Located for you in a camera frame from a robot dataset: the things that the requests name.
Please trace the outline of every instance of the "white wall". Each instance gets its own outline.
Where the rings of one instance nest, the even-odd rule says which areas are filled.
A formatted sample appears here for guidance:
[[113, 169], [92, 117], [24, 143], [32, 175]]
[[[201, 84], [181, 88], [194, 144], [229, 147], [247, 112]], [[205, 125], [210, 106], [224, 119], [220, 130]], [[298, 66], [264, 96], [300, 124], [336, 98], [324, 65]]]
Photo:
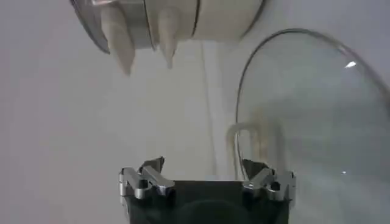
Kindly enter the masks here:
[[0, 223], [125, 223], [119, 169], [161, 155], [168, 178], [211, 178], [200, 43], [172, 71], [139, 51], [128, 78], [68, 1], [0, 5]]

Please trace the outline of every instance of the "glass lid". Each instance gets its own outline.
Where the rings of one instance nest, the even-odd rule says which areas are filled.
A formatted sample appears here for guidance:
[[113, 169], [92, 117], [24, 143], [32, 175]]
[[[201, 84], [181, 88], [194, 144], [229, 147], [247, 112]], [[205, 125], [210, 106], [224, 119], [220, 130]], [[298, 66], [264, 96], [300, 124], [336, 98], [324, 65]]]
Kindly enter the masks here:
[[296, 174], [291, 223], [389, 223], [389, 102], [378, 75], [347, 47], [283, 30], [243, 72], [236, 120], [259, 124], [261, 134], [256, 145], [241, 131], [239, 155]]

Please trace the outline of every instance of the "silver metal clip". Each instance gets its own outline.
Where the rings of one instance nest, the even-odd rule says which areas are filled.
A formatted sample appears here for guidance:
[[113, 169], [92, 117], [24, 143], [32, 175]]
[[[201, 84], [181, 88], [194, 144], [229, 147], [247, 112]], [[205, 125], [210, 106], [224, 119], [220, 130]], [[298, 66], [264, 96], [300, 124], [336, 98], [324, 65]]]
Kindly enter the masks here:
[[133, 168], [122, 168], [119, 173], [119, 194], [124, 197], [129, 195], [128, 187], [134, 191], [134, 197], [144, 199], [148, 196], [152, 186], [142, 178]]
[[159, 172], [153, 169], [152, 166], [143, 167], [141, 170], [142, 177], [151, 182], [157, 188], [158, 194], [168, 196], [173, 190], [175, 182], [165, 179]]

